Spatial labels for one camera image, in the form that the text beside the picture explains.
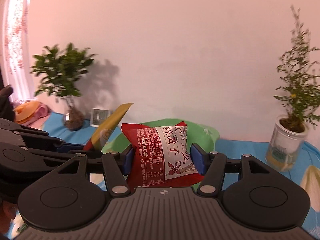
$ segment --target plant soil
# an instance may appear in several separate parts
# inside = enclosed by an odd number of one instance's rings
[[[303,123],[299,123],[293,127],[291,127],[291,122],[290,122],[290,119],[289,118],[282,118],[280,119],[280,124],[288,129],[289,131],[291,132],[304,132],[305,128],[304,128],[304,125]]]

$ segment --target potted plant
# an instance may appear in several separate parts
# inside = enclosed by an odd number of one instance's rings
[[[292,48],[281,57],[281,64],[277,72],[284,85],[276,90],[282,90],[283,94],[274,96],[282,102],[287,114],[276,119],[275,129],[266,153],[266,160],[270,166],[278,171],[288,171],[292,168],[300,146],[307,133],[306,123],[317,125],[320,116],[315,114],[320,105],[320,85],[317,83],[316,70],[313,68],[317,61],[311,62],[310,52],[319,50],[310,46],[310,32],[303,30],[300,22],[300,10],[295,11],[291,7],[295,19],[295,28],[292,30]]]
[[[79,50],[72,43],[63,51],[59,51],[58,45],[44,48],[46,51],[42,55],[33,55],[36,62],[31,67],[31,73],[36,76],[44,74],[35,96],[47,92],[49,96],[55,95],[65,100],[68,109],[63,117],[64,125],[71,131],[79,130],[84,116],[75,108],[73,101],[73,97],[81,96],[75,82],[88,72],[87,68],[93,63],[95,54],[87,56],[89,48]]]

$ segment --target wall socket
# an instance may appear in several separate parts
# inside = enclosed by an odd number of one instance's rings
[[[112,114],[111,110],[92,108],[90,126],[99,127]]]

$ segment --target small tree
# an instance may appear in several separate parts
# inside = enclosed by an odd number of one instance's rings
[[[44,48],[47,51],[42,55],[33,55],[36,62],[31,67],[33,69],[31,73],[35,73],[36,76],[45,74],[40,80],[35,96],[43,92],[60,98],[81,96],[75,87],[75,82],[88,72],[87,68],[93,63],[92,57],[96,54],[87,56],[89,48],[78,50],[72,43],[69,43],[63,51],[59,51],[58,45]]]
[[[286,95],[275,98],[283,102],[288,113],[287,118],[280,120],[281,125],[293,132],[303,132],[303,122],[317,125],[314,120],[320,121],[320,116],[314,114],[320,105],[320,85],[317,84],[317,78],[320,76],[316,75],[313,69],[319,62],[310,62],[309,59],[310,52],[319,49],[310,47],[310,32],[308,29],[304,31],[304,24],[299,21],[300,9],[296,12],[291,6],[291,10],[295,19],[295,29],[292,30],[291,38],[292,49],[280,57],[281,65],[277,67],[277,72],[284,73],[280,79],[286,85],[276,90],[281,89]]]

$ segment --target orange cloth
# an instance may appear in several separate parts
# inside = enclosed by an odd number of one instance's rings
[[[32,118],[34,112],[38,109],[40,102],[32,100],[17,106],[14,111],[16,113],[15,122],[24,123]]]

